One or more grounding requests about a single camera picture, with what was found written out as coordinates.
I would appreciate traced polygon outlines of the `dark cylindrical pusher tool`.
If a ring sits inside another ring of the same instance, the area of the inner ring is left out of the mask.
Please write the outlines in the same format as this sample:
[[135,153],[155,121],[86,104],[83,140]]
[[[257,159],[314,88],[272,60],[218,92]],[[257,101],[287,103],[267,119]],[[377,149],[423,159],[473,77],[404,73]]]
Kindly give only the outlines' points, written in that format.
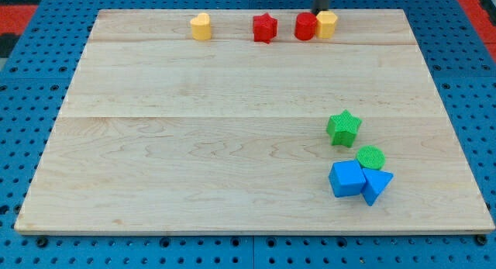
[[329,9],[331,0],[313,0],[311,13],[313,15],[318,15],[322,11],[327,11]]

